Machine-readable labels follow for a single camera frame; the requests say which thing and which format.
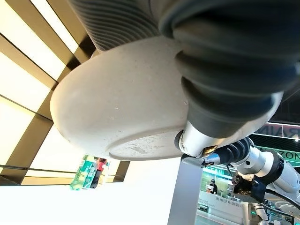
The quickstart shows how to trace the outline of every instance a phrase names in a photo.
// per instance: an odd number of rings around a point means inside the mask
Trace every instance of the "person in red shirt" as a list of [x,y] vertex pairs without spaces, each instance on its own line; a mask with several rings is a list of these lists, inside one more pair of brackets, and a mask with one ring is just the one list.
[[94,176],[94,179],[92,181],[92,184],[90,185],[90,188],[96,188],[99,182],[99,178],[104,170],[104,166],[106,165],[107,159],[105,158],[99,158],[97,160],[97,172]]

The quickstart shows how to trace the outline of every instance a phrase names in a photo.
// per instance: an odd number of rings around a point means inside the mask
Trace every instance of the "white wall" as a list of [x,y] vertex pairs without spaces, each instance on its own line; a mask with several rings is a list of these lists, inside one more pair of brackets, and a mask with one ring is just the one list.
[[166,225],[180,159],[131,162],[125,181],[96,189],[0,187],[0,224]]

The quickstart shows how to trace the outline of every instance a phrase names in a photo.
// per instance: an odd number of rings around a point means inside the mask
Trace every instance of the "green sign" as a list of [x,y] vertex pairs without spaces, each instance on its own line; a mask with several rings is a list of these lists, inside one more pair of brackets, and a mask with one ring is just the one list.
[[278,152],[282,157],[288,161],[292,166],[300,166],[300,152],[295,151],[287,151],[287,150],[281,150],[281,149],[272,149],[262,146],[256,146],[260,151],[266,151],[266,150],[273,150],[275,152]]

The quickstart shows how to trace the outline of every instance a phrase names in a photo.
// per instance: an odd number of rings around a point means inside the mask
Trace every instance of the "black cable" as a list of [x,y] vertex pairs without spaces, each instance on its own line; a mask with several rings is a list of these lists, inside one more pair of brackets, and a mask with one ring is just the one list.
[[229,172],[229,174],[231,175],[231,177],[234,177],[233,173],[230,171],[228,164],[226,164],[227,170]]
[[259,203],[259,204],[260,204],[261,206],[263,206],[263,207],[269,209],[270,211],[274,211],[274,212],[279,213],[279,214],[284,215],[284,216],[293,217],[293,215],[290,215],[290,214],[285,213],[285,212],[283,212],[283,211],[279,211],[279,210],[273,209],[273,208],[271,208],[270,206],[264,205],[264,204],[262,204],[262,203]]
[[286,197],[285,195],[282,195],[280,193],[277,193],[276,191],[272,191],[270,189],[266,189],[266,193],[269,193],[269,194],[275,195],[277,197],[280,197],[280,198],[286,200],[287,202],[289,202],[290,204],[292,204],[293,206],[295,206],[297,209],[300,210],[300,205],[296,201],[294,201],[293,199],[291,199],[289,197]]

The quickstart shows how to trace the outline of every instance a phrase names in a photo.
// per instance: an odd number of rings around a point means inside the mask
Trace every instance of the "white robotic arm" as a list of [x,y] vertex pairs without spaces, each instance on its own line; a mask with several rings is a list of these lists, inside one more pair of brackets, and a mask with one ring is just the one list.
[[[256,206],[263,202],[265,193],[271,193],[289,202],[280,207],[283,212],[300,217],[297,203],[300,202],[300,174],[278,153],[258,150],[248,137],[218,148],[206,157],[184,155],[181,160],[199,167],[231,164],[239,172],[232,179],[235,196]],[[258,211],[264,220],[263,210]]]

